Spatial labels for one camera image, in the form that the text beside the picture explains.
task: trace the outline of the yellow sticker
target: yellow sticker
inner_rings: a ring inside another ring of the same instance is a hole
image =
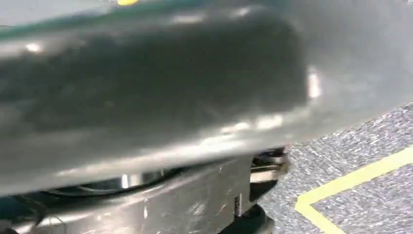
[[[122,6],[132,5],[137,3],[139,0],[117,0],[117,4]]]
[[[294,209],[324,233],[344,234],[342,229],[314,209],[311,204],[411,163],[413,163],[413,146],[300,195]]]

